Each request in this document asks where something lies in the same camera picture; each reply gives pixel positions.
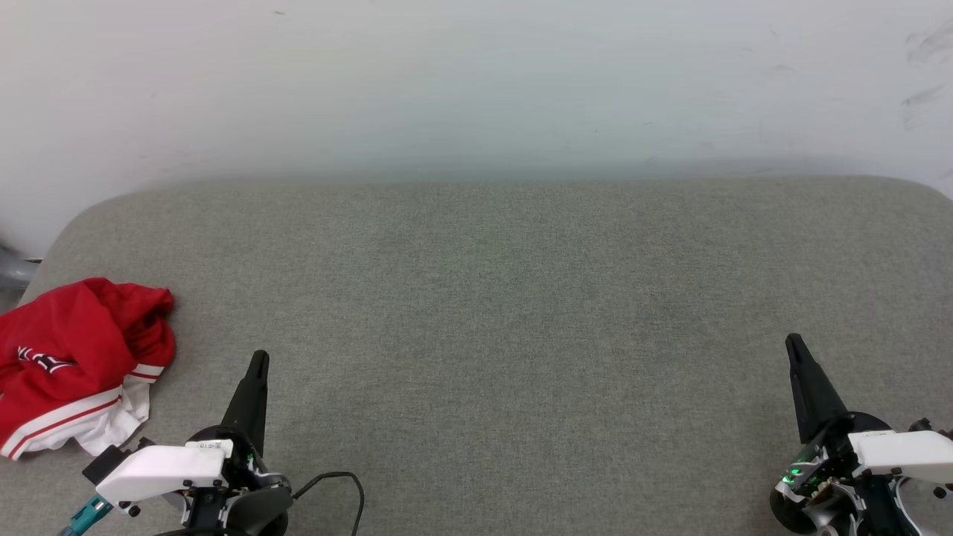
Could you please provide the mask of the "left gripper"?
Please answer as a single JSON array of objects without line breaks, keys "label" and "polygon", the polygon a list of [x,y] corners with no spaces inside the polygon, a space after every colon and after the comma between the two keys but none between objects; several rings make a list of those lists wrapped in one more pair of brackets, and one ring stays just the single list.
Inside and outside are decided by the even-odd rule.
[{"label": "left gripper", "polygon": [[285,536],[293,504],[290,482],[266,468],[261,457],[270,360],[265,350],[252,354],[221,425],[202,430],[191,440],[234,442],[234,453],[224,466],[226,484],[174,493],[183,501],[182,527],[162,536]]}]

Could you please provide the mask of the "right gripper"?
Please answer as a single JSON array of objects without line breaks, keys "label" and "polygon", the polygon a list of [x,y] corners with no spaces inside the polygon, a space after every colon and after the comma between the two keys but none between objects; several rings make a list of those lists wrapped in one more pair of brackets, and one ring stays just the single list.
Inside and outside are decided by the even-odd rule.
[{"label": "right gripper", "polygon": [[849,412],[803,337],[785,339],[800,454],[771,492],[777,522],[803,536],[905,536],[896,502],[901,470],[862,468],[854,442],[891,434],[869,414]]}]

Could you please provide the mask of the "red white jersey shirt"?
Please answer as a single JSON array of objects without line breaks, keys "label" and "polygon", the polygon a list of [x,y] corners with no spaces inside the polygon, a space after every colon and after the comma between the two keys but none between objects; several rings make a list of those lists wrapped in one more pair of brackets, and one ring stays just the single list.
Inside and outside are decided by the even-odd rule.
[{"label": "red white jersey shirt", "polygon": [[165,288],[87,278],[0,315],[0,457],[126,444],[176,356],[173,306]]}]

